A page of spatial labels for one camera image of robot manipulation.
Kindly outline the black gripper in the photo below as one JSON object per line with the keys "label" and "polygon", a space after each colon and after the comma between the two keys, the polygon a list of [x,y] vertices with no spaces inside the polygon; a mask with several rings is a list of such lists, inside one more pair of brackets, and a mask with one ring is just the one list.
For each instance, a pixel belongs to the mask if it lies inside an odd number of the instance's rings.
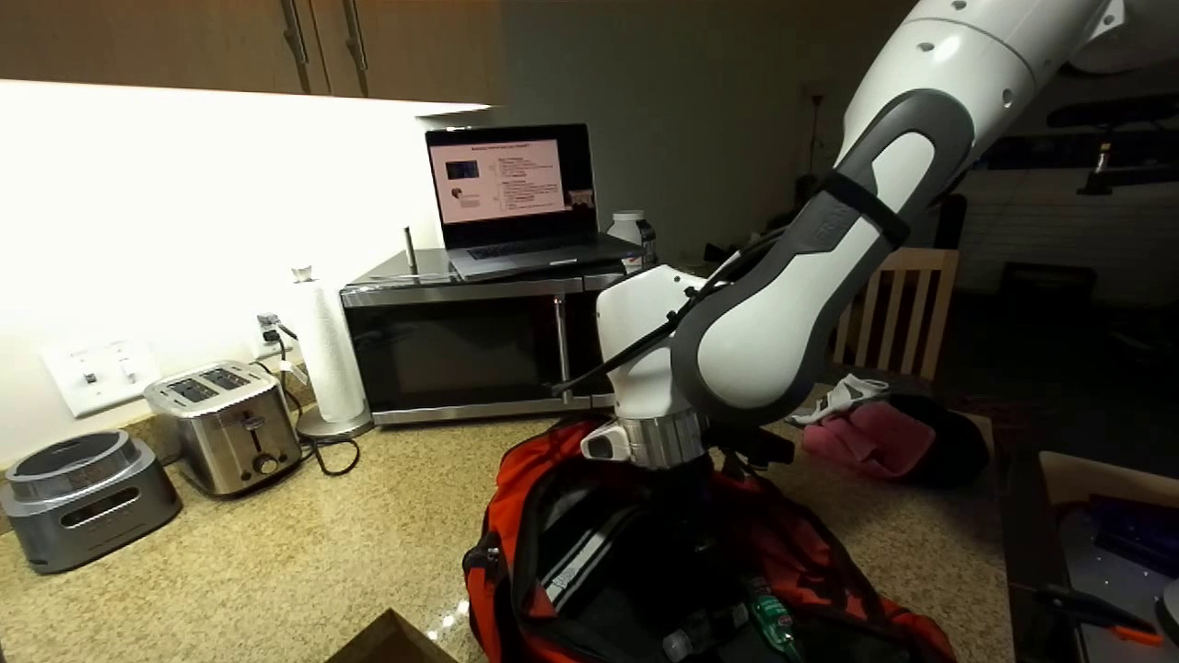
{"label": "black gripper", "polygon": [[726,477],[710,455],[645,471],[642,615],[731,615],[765,586],[737,537],[746,509],[724,492]]}

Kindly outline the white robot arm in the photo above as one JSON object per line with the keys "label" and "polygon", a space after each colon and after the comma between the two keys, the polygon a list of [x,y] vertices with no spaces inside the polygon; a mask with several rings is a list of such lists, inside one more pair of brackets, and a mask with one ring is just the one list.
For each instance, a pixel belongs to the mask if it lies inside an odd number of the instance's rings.
{"label": "white robot arm", "polygon": [[759,252],[708,274],[650,266],[598,294],[612,417],[574,439],[591,459],[672,471],[704,432],[765,424],[875,270],[1131,0],[919,0],[844,111],[821,187]]}

